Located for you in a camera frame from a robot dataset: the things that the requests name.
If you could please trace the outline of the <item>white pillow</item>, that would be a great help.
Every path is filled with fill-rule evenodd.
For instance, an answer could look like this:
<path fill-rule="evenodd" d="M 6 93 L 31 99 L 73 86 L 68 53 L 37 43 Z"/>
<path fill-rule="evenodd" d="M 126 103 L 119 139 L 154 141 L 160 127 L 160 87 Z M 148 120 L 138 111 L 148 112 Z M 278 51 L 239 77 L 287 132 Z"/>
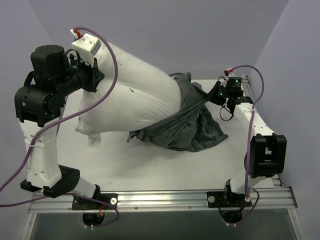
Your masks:
<path fill-rule="evenodd" d="M 76 132 L 98 139 L 101 133 L 132 132 L 158 123 L 181 108 L 181 89 L 163 70 L 110 45 L 118 78 L 110 95 L 78 117 Z"/>

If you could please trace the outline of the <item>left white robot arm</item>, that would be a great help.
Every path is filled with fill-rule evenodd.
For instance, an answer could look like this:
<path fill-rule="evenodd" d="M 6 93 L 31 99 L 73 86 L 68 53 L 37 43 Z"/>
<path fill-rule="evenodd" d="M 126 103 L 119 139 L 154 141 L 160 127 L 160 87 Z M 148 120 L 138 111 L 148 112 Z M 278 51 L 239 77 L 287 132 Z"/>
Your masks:
<path fill-rule="evenodd" d="M 95 92 L 104 78 L 95 57 L 60 45 L 43 45 L 30 55 L 33 70 L 14 96 L 16 117 L 27 148 L 28 174 L 20 184 L 28 192 L 43 191 L 50 198 L 83 196 L 90 210 L 100 206 L 100 188 L 81 177 L 76 168 L 58 163 L 57 132 L 66 98 L 80 90 Z"/>

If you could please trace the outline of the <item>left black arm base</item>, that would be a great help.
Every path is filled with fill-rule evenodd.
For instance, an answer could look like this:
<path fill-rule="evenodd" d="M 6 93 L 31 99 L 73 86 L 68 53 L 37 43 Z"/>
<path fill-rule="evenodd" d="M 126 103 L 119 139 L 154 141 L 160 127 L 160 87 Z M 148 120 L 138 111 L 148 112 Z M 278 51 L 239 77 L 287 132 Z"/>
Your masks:
<path fill-rule="evenodd" d="M 92 229 L 106 226 L 119 219 L 117 193 L 98 193 L 93 198 L 73 196 L 71 209 L 83 211 L 82 221 Z M 115 217 L 107 220 L 106 210 L 115 211 Z"/>

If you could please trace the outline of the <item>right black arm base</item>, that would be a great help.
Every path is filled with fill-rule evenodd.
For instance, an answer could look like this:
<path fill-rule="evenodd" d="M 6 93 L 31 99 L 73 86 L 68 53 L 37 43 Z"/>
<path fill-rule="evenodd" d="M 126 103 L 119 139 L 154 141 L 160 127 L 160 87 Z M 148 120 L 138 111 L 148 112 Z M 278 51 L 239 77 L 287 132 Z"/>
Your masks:
<path fill-rule="evenodd" d="M 252 206 L 252 201 L 246 201 L 244 194 L 228 193 L 227 191 L 208 191 L 207 206 L 218 209 L 222 220 L 227 225 L 236 225 L 243 219 L 243 211 Z"/>

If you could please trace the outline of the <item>zebra and green pillowcase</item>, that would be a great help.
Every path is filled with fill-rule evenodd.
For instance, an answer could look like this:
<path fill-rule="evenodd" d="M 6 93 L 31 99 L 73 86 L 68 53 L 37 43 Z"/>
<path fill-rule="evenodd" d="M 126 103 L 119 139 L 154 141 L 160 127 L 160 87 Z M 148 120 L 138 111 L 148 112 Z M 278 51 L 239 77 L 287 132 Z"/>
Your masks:
<path fill-rule="evenodd" d="M 127 142 L 136 138 L 164 149 L 195 153 L 227 139 L 228 135 L 206 107 L 207 93 L 202 86 L 192 82 L 189 72 L 177 73 L 173 80 L 181 90 L 181 108 L 178 113 L 149 127 L 129 132 Z"/>

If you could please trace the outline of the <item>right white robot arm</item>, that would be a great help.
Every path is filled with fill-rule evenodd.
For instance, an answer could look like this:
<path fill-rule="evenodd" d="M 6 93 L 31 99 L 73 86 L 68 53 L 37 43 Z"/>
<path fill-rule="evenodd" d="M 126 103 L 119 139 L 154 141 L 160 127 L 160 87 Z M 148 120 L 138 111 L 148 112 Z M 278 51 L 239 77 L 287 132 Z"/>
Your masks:
<path fill-rule="evenodd" d="M 287 139 L 267 126 L 254 101 L 245 95 L 240 77 L 218 80 L 207 94 L 207 99 L 227 108 L 247 131 L 244 169 L 228 181 L 229 189 L 222 193 L 223 203 L 232 207 L 240 201 L 240 194 L 249 198 L 250 189 L 259 182 L 284 171 Z"/>

